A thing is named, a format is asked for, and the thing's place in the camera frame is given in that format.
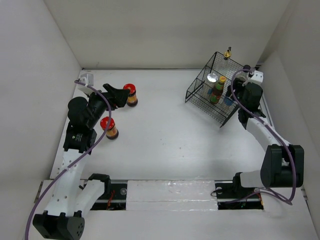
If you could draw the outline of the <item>blue label shaker silver lid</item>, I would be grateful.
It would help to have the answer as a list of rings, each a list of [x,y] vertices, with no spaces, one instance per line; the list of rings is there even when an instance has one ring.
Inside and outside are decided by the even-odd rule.
[[[234,103],[234,101],[232,99],[232,91],[231,91],[231,86],[230,85],[227,87],[227,91],[225,93],[225,97],[224,97],[223,103],[228,107],[232,106],[233,103]]]

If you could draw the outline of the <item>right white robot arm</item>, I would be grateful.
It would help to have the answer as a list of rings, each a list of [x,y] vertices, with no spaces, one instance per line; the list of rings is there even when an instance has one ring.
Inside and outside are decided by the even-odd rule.
[[[231,184],[232,193],[243,197],[250,188],[301,187],[304,182],[304,149],[289,143],[268,123],[259,109],[262,87],[237,77],[228,90],[229,96],[239,105],[239,122],[265,151],[259,170],[235,174]]]

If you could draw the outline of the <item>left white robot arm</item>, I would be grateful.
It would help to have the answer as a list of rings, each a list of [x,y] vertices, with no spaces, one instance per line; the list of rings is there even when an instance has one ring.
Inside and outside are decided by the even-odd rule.
[[[49,240],[79,240],[85,228],[85,216],[98,198],[111,194],[108,175],[95,174],[83,190],[79,189],[82,172],[93,149],[102,138],[94,129],[105,111],[123,108],[130,94],[129,89],[117,89],[108,83],[104,92],[79,80],[76,84],[90,89],[88,98],[74,97],[67,105],[67,125],[63,144],[62,163],[57,177],[48,185],[53,187],[50,201],[43,213],[35,213],[37,201],[28,217],[24,238],[29,238],[31,226]]]

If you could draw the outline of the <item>red lid sauce jar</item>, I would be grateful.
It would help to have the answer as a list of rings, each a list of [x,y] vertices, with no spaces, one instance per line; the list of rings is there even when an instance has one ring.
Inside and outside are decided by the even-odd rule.
[[[127,83],[123,86],[124,90],[129,90],[129,95],[127,98],[127,105],[129,107],[135,107],[138,104],[137,91],[136,86],[132,83]]]
[[[116,127],[116,123],[112,117],[104,117],[100,121],[100,127],[102,130],[106,131],[105,136],[109,140],[115,140],[119,136],[119,131]]]

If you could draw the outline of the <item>glass oil bottle gold spout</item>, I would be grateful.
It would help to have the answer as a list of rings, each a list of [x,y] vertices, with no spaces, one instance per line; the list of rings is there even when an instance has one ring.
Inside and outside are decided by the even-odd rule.
[[[228,49],[224,52],[223,54],[223,65],[227,65],[228,62],[229,62],[229,59],[231,58],[232,56],[232,47],[228,47]]]

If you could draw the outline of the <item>white shaker silver lid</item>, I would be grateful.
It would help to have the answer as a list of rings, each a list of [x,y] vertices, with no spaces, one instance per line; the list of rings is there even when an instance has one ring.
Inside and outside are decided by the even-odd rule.
[[[207,75],[207,79],[205,82],[208,85],[208,91],[207,91],[208,95],[212,93],[213,87],[215,86],[218,80],[219,80],[219,77],[214,72],[211,72]]]

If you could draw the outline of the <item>yellow cap sauce bottle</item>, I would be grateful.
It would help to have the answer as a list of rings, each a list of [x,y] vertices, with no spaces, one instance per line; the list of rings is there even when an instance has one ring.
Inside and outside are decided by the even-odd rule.
[[[211,104],[218,104],[221,96],[223,95],[224,86],[227,78],[225,76],[220,76],[218,81],[215,83],[212,93],[209,97],[209,101]]]

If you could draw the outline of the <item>black cap sauce bottle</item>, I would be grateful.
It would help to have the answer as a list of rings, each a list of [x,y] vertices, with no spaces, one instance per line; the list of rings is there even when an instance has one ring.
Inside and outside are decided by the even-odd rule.
[[[242,71],[239,73],[239,76],[241,78],[247,78],[248,74],[250,72],[250,69],[251,69],[250,65],[248,65],[248,64],[244,65]]]

